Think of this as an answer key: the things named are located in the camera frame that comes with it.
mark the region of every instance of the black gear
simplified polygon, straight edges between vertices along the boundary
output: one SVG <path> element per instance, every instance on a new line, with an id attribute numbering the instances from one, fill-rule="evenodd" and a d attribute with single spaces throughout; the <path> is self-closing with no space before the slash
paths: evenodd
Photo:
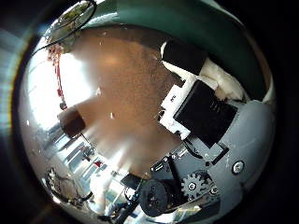
<path id="1" fill-rule="evenodd" d="M 189 200 L 196 199 L 202 194 L 205 181 L 200 178 L 201 176 L 196 174 L 187 175 L 187 178 L 183 178 L 181 191 Z"/>

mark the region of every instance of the cable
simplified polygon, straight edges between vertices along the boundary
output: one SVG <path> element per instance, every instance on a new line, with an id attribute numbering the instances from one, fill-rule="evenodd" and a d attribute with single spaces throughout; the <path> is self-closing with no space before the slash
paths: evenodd
<path id="1" fill-rule="evenodd" d="M 31 57 L 33 57 L 36 53 L 38 53 L 40 50 L 42 49 L 46 49 L 52 45 L 55 45 L 61 41 L 63 41 L 64 39 L 68 38 L 69 36 L 71 36 L 72 34 L 74 34 L 76 31 L 78 31 L 80 28 L 82 28 L 87 22 L 90 21 L 90 19 L 93 17 L 94 13 L 95 13 L 95 10 L 97 8 L 97 5 L 96 5 L 96 2 L 94 0 L 86 0 L 86 1 L 89 1 L 90 3 L 92 3 L 93 5 L 93 11 L 92 11 L 92 14 L 88 17 L 88 19 L 83 22 L 79 27 L 77 27 L 76 29 L 74 29 L 73 31 L 71 31 L 70 33 L 68 33 L 67 35 L 64 35 L 63 37 L 60 37 L 59 39 L 53 41 L 53 42 L 50 42 L 49 44 L 37 49 L 36 51 L 34 51 L 31 55 Z"/>

